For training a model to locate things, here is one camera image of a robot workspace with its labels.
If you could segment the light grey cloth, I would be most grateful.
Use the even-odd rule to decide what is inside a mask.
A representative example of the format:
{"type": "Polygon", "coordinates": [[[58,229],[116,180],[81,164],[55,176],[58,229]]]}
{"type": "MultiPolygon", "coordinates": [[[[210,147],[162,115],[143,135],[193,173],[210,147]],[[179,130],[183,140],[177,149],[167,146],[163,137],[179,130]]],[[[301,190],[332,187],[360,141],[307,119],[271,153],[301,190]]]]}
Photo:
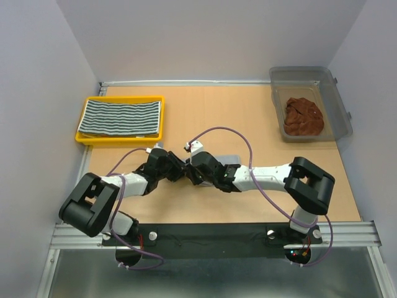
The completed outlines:
{"type": "MultiPolygon", "coordinates": [[[[222,165],[226,164],[241,164],[241,158],[239,155],[215,155],[215,159],[219,161],[222,165]]],[[[212,187],[213,184],[202,181],[199,186],[205,186],[205,187],[212,187]]]]}

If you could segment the black white striped towel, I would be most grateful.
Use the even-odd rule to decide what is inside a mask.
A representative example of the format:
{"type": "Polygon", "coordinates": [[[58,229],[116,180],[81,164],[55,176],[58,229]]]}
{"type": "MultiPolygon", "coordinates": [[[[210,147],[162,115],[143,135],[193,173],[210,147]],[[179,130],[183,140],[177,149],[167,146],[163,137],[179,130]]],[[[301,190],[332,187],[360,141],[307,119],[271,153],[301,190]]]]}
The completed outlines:
{"type": "Polygon", "coordinates": [[[111,137],[136,137],[159,133],[161,101],[121,104],[87,101],[78,132],[111,137]]]}

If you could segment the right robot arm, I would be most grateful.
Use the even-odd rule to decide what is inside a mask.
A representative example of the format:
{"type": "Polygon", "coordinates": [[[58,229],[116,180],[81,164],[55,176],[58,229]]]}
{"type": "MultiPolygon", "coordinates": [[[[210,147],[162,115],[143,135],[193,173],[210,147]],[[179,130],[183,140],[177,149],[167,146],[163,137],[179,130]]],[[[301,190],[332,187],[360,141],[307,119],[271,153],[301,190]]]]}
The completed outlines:
{"type": "Polygon", "coordinates": [[[314,227],[320,215],[328,213],[335,178],[304,157],[295,157],[289,164],[253,167],[223,164],[208,152],[200,152],[185,160],[186,176],[194,185],[210,184],[231,193],[258,190],[289,194],[297,203],[292,214],[283,211],[268,195],[266,200],[289,218],[286,237],[300,242],[314,227]]]}

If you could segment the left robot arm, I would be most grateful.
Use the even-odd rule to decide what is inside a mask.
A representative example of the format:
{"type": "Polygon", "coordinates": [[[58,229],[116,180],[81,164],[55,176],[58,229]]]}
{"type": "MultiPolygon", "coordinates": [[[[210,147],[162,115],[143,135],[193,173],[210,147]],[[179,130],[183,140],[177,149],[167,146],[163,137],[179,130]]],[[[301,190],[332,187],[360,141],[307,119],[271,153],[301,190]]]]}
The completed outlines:
{"type": "Polygon", "coordinates": [[[185,161],[173,152],[158,147],[147,152],[146,162],[131,173],[86,173],[61,206],[59,218],[89,237],[113,230],[123,244],[141,240],[137,219],[116,211],[114,204],[125,197],[148,195],[163,179],[175,182],[185,175],[185,161]]]}

